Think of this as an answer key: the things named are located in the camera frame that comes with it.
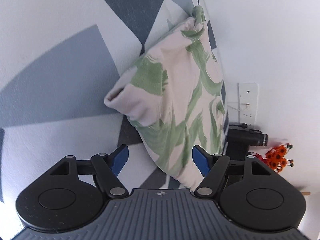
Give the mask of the green leaf print shirt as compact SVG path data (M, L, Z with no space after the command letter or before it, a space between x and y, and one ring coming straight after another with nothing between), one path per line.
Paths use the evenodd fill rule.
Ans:
M164 173L195 190L203 175L193 162L193 147L221 154L228 127L222 69L203 8L194 7L140 56L104 103L127 117Z

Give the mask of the orange artificial flowers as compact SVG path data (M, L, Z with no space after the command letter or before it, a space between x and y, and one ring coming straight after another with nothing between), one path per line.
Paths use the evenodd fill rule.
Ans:
M281 144L279 146L275 146L271 148L263 157L259 153L251 153L251 155L255 156L263 163L265 163L269 168L274 170L275 172L281 172L286 166L293 167L294 160L286 159L285 156L289 153L289 151L293 148L292 144Z

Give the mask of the white wall socket panel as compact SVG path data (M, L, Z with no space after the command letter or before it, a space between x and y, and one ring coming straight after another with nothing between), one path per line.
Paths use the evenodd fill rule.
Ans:
M239 122L254 128L258 109L259 85L256 83L239 83Z

